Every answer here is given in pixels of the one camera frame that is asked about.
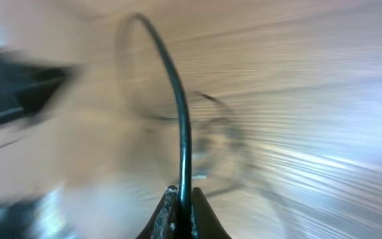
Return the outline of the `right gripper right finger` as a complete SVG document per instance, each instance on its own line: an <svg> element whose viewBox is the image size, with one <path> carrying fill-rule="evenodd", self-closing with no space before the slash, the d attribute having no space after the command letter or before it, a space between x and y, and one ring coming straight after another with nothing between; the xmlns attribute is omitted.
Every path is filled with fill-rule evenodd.
<svg viewBox="0 0 382 239"><path fill-rule="evenodd" d="M231 239L201 188L192 190L192 210L197 239Z"/></svg>

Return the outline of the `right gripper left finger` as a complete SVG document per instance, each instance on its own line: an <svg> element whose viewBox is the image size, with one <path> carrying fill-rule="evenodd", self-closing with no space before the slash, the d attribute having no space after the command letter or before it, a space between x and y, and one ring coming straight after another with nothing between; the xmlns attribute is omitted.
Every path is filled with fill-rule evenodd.
<svg viewBox="0 0 382 239"><path fill-rule="evenodd" d="M151 218L136 239L174 239L178 214L178 189L167 187Z"/></svg>

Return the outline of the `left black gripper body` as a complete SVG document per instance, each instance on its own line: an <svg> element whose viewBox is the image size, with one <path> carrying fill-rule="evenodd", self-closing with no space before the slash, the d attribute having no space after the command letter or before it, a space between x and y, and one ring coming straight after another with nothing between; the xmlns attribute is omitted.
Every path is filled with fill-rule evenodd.
<svg viewBox="0 0 382 239"><path fill-rule="evenodd" d="M78 66L21 62L0 52L0 126L21 119L42 122L46 105L78 74Z"/></svg>

